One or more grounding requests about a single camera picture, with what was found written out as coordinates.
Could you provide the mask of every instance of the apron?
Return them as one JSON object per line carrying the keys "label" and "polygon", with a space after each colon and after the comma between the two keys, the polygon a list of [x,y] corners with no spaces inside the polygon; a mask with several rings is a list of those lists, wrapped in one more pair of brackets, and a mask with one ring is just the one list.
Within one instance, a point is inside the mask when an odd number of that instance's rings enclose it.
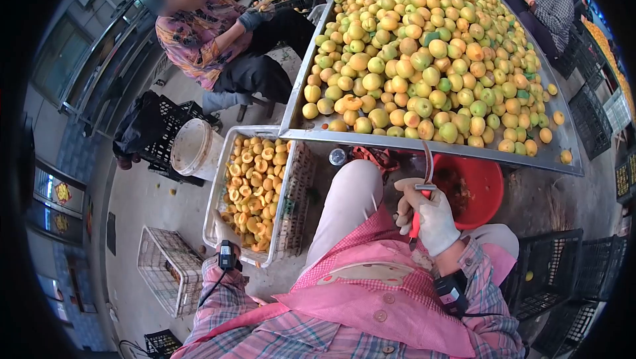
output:
{"label": "apron", "polygon": [[[426,258],[425,248],[418,241],[415,251],[410,252],[407,241],[408,236],[394,229],[393,219],[382,204],[302,272],[289,293],[274,295],[278,302],[239,315],[188,346],[297,311],[409,347],[457,358],[475,357],[466,326],[444,312],[433,277],[421,266],[421,258]],[[484,245],[486,254],[490,254],[487,246],[500,257],[492,260],[493,267],[504,268],[494,274],[505,277],[515,259],[495,244]],[[175,351],[171,359],[181,358],[184,347]]]}

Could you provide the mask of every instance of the black pants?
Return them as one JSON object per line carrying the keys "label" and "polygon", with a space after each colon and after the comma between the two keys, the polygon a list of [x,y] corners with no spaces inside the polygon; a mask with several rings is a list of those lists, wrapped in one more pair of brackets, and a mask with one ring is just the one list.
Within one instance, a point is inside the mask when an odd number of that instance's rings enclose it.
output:
{"label": "black pants", "polygon": [[519,22],[536,39],[537,44],[546,55],[548,61],[554,60],[558,56],[557,47],[550,30],[539,21],[528,9],[528,4],[524,0],[505,0],[512,11],[519,17]]}
{"label": "black pants", "polygon": [[293,9],[276,11],[271,21],[254,30],[247,50],[223,68],[213,92],[261,93],[268,100],[286,104],[291,94],[290,78],[281,64],[265,53],[284,40],[302,59],[314,29],[314,24]]}

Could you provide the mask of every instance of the checkered shirt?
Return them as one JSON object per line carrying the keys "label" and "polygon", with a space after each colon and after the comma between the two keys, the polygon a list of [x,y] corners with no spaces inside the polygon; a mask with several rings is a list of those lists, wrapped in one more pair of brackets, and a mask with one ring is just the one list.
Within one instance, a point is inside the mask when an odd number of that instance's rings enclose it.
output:
{"label": "checkered shirt", "polygon": [[559,53],[563,53],[570,38],[570,25],[574,21],[572,0],[534,0],[534,15],[550,30],[552,40]]}
{"label": "checkered shirt", "polygon": [[[217,256],[203,263],[206,294],[221,275]],[[468,285],[468,313],[500,313],[462,319],[477,358],[522,358],[518,321],[509,315],[499,288],[490,281],[490,259],[473,238],[458,260]],[[234,270],[198,309],[194,329],[185,344],[204,336],[221,323],[258,307],[244,287],[246,279]],[[227,331],[198,346],[186,347],[183,358],[447,358],[426,349],[382,339],[327,322],[298,311],[289,311],[261,322]]]}

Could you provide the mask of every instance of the white glove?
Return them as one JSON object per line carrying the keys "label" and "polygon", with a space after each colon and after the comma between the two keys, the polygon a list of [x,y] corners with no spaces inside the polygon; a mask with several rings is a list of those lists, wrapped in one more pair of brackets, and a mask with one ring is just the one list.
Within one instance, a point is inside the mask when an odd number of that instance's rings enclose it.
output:
{"label": "white glove", "polygon": [[439,189],[431,192],[431,198],[426,199],[413,186],[426,183],[424,179],[403,179],[396,181],[395,189],[403,191],[404,196],[397,204],[396,225],[400,227],[400,234],[406,235],[411,230],[413,209],[420,215],[420,233],[418,237],[432,257],[448,249],[459,239],[460,233],[455,227],[449,200]]}
{"label": "white glove", "polygon": [[240,236],[237,235],[223,219],[221,218],[221,214],[217,209],[210,210],[212,216],[214,217],[214,223],[216,224],[214,230],[216,233],[216,241],[220,244],[224,240],[229,240],[230,242],[236,244],[238,248],[241,248]]}

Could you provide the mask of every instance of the white bucket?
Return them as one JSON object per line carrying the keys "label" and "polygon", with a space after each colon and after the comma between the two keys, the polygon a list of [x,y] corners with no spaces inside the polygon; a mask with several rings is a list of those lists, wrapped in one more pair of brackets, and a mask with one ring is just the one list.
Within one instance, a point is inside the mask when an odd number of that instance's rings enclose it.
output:
{"label": "white bucket", "polygon": [[212,155],[212,126],[202,119],[190,119],[172,144],[170,163],[177,173],[213,181],[217,162]]}

